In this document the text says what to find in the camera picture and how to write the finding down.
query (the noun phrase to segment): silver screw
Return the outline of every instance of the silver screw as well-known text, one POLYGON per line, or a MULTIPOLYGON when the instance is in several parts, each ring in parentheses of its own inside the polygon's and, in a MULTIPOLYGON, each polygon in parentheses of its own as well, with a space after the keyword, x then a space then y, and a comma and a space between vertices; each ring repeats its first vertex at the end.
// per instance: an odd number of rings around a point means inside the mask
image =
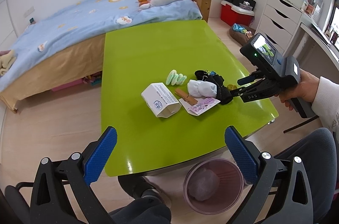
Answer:
POLYGON ((294 161, 296 161, 297 163, 301 163, 301 158, 296 156, 296 157, 294 157, 294 161))
POLYGON ((78 160, 78 159, 80 158, 80 153, 78 153, 78 152, 73 153, 72 156, 71 156, 71 158, 72 158, 73 160, 78 160))
POLYGON ((268 152, 263 152, 262 153, 262 157, 265 159, 270 159, 271 158, 271 154, 269 154, 268 152))
POLYGON ((45 157, 41 160, 41 163, 44 165, 44 164, 47 164, 48 163, 48 158, 45 157))

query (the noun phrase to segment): drawer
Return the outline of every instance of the drawer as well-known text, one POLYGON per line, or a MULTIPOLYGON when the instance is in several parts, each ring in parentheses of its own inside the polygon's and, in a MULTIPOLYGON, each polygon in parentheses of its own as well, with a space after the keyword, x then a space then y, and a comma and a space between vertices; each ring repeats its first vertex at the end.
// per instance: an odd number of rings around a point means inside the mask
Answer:
POLYGON ((277 9, 295 23, 298 23, 301 17, 301 12, 294 8, 289 3, 283 0, 267 0, 267 4, 272 6, 274 9, 277 9))
POLYGON ((259 30, 264 32, 273 42, 276 42, 284 50, 292 38, 292 35, 289 32, 265 15, 262 16, 259 30))
MULTIPOLYGON (((260 31, 260 30, 257 30, 256 33, 260 33, 264 36, 267 37, 267 35, 263 32, 263 31, 260 31)), ((280 54, 283 54, 284 53, 284 49, 282 49, 278 44, 276 43, 273 43, 273 46, 277 49, 277 51, 280 53, 280 54)))
POLYGON ((271 20, 274 20, 292 35, 297 28, 297 24, 293 20, 269 5, 266 6, 264 15, 269 17, 271 20))

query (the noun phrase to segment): folded white sock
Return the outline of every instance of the folded white sock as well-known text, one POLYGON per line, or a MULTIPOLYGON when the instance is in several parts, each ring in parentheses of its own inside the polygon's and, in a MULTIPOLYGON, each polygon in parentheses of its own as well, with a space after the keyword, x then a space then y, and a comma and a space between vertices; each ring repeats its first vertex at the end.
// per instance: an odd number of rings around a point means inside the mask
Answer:
POLYGON ((210 82, 189 80, 187 90, 189 95, 196 98, 201 96, 215 98, 217 96, 217 86, 210 82))

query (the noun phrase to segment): hand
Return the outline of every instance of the hand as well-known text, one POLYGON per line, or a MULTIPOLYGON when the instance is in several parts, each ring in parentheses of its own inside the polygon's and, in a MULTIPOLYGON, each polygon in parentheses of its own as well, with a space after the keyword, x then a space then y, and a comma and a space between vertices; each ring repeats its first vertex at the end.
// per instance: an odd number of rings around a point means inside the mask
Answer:
POLYGON ((279 93, 280 101, 285 104, 289 110, 293 110, 293 106, 291 106, 288 101, 291 98, 302 98, 306 102, 310 103, 312 103, 316 98, 319 79, 302 69, 300 69, 300 77, 301 82, 299 84, 279 93))

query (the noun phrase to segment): drawer handle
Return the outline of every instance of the drawer handle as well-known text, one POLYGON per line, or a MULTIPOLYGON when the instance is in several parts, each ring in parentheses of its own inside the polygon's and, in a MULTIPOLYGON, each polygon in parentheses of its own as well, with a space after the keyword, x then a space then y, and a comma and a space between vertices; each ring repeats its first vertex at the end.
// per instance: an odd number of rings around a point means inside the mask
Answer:
POLYGON ((279 25, 278 23, 276 23, 274 20, 272 20, 272 22, 274 23, 275 26, 279 27, 280 29, 284 29, 281 25, 279 25))
POLYGON ((283 18, 288 19, 289 17, 284 15, 282 12, 278 11, 277 9, 274 9, 279 15, 281 15, 283 18))
POLYGON ((274 44, 277 44, 271 37, 269 37, 269 35, 267 35, 267 34, 265 34, 266 35, 266 37, 268 37, 268 39, 271 41, 271 42, 273 42, 274 44))
POLYGON ((280 0, 280 2, 284 5, 286 5, 287 7, 293 7, 292 5, 288 4, 286 1, 280 0))

